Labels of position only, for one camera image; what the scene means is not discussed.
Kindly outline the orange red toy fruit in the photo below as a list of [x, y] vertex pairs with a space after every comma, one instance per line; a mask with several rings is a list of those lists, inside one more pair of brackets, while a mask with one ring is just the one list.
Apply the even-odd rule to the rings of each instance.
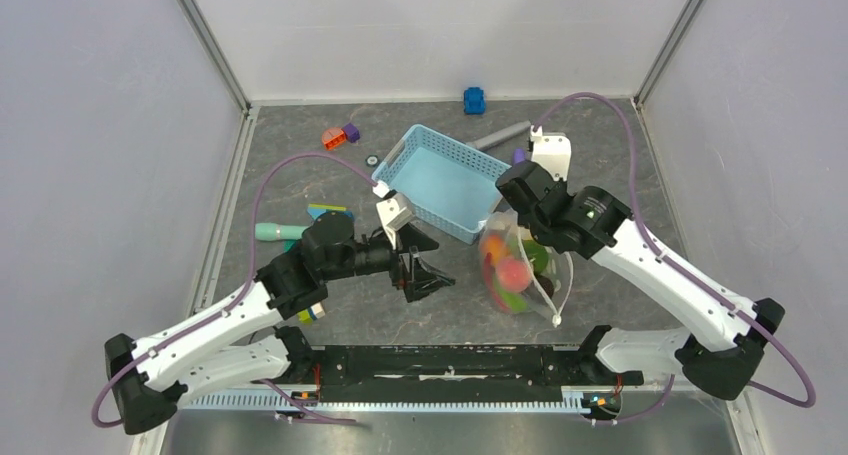
[[484, 234], [480, 239], [479, 249], [483, 263], [492, 267], [496, 267], [510, 255], [504, 238], [498, 233]]

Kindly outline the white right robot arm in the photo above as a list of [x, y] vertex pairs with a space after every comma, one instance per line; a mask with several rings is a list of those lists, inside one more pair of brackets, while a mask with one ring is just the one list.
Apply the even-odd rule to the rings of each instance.
[[703, 392], [734, 400], [751, 382], [768, 336], [785, 309], [771, 298], [752, 301], [707, 277], [651, 232], [608, 191], [586, 186], [570, 194], [541, 165], [521, 162], [495, 183], [518, 224], [542, 246], [576, 253], [639, 288], [673, 315], [675, 330], [597, 327], [577, 357], [580, 375], [602, 383], [615, 372], [684, 376]]

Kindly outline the clear polka dot zip bag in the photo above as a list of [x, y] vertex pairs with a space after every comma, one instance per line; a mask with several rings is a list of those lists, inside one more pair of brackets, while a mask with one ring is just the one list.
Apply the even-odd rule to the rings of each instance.
[[486, 220], [478, 253], [484, 283], [497, 307], [513, 315], [534, 312], [553, 327], [562, 324], [574, 282], [570, 254], [538, 243], [513, 211], [495, 212]]

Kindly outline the green orange toy mango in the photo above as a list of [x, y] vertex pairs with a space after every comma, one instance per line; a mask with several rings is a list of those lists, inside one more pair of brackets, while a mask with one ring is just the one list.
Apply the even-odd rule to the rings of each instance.
[[528, 262], [532, 265], [533, 273], [544, 273], [550, 262], [547, 249], [533, 239], [523, 240], [522, 246]]

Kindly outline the pink toy peach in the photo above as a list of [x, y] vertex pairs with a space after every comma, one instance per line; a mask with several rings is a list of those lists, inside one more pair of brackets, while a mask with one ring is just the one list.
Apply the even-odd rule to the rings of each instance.
[[501, 288], [520, 293], [533, 281], [533, 273], [522, 260], [505, 258], [495, 267], [495, 276]]

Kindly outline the dark toy mangosteen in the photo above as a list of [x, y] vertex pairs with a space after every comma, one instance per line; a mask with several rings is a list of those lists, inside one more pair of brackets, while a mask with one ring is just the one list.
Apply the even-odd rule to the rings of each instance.
[[534, 275], [533, 287], [539, 297], [548, 300], [551, 300], [556, 292], [554, 282], [540, 273]]

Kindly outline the green toy cucumber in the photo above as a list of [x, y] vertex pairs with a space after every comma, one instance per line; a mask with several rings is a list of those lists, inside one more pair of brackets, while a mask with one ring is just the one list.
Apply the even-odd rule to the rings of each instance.
[[495, 286], [493, 298], [496, 305], [506, 313], [520, 314], [529, 309], [527, 302], [519, 293], [507, 291], [500, 286]]

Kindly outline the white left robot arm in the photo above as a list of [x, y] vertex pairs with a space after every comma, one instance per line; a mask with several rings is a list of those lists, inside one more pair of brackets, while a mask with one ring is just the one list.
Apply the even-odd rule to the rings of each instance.
[[306, 380], [314, 356], [292, 327], [245, 347], [236, 341], [315, 308], [330, 281], [388, 275], [407, 302], [454, 285], [421, 255], [439, 244], [412, 224], [357, 238], [352, 218], [336, 211], [318, 217], [284, 253], [236, 292], [179, 324], [147, 337], [117, 334], [104, 344], [109, 381], [128, 435], [168, 421], [190, 401], [241, 382], [284, 376]]

